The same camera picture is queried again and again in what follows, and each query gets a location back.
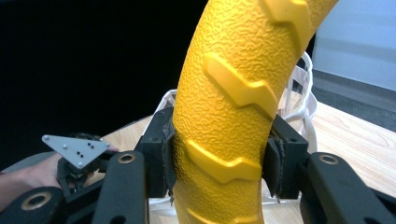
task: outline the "screw hole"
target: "screw hole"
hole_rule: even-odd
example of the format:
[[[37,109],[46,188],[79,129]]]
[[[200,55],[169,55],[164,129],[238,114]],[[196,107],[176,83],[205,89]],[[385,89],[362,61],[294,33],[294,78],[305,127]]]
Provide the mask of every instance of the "screw hole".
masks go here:
[[[336,165],[338,164],[337,158],[331,155],[320,155],[319,159],[327,164]]]
[[[39,192],[27,198],[21,205],[25,211],[35,210],[46,204],[51,198],[51,194],[47,191]]]
[[[297,139],[295,139],[295,138],[288,138],[287,139],[289,142],[297,142]]]
[[[134,161],[135,155],[133,154],[124,154],[119,157],[119,163],[129,163],[131,161]]]
[[[110,224],[123,224],[126,222],[126,218],[123,216],[113,217],[110,221]]]
[[[364,222],[367,223],[367,224],[380,224],[379,221],[375,220],[372,217],[365,217],[364,218]]]

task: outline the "metal bracket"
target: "metal bracket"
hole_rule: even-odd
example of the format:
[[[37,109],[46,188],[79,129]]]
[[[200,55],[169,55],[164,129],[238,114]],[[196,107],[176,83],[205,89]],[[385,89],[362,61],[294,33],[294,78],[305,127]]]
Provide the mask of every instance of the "metal bracket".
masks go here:
[[[59,152],[77,169],[83,169],[110,147],[107,142],[48,134],[42,137],[42,141],[53,150]]]
[[[308,142],[285,120],[276,115],[263,159],[262,178],[271,196],[297,199],[299,194],[297,166],[304,162]]]

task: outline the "black backdrop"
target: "black backdrop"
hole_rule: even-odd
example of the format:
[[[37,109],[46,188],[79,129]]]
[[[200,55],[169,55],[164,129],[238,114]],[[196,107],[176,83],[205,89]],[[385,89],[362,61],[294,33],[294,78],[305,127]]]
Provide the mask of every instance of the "black backdrop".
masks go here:
[[[103,135],[176,88],[205,0],[0,0],[0,170]]]

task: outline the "person's arm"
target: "person's arm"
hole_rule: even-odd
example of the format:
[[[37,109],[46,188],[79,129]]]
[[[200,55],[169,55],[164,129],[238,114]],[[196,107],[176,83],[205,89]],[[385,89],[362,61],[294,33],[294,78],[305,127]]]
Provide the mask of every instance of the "person's arm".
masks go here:
[[[39,187],[57,187],[56,179],[58,160],[61,155],[55,154],[48,159],[19,171],[0,175],[0,212],[24,192]]]

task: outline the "gray metal plate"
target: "gray metal plate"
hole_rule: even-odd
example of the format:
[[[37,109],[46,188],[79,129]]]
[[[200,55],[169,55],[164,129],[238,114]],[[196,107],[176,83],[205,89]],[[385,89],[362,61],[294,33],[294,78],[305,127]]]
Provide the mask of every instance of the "gray metal plate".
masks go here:
[[[42,137],[42,141],[53,150],[59,152],[59,154],[78,169],[84,168],[91,161],[95,160],[105,152],[110,146],[107,142],[48,134]]]

